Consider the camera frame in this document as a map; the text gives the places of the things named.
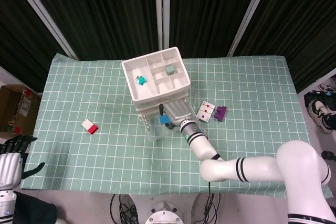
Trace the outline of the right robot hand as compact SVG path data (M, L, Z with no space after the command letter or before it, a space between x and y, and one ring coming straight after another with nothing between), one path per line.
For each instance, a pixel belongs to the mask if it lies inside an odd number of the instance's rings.
M159 105L159 122L172 130L186 123L196 123L194 112L187 99L176 99Z

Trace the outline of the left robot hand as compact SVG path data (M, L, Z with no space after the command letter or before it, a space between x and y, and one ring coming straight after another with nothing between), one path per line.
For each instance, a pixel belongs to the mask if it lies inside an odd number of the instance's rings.
M15 189L21 182L40 172L45 162L24 171L28 146L37 138L31 135L16 135L1 144L1 190Z

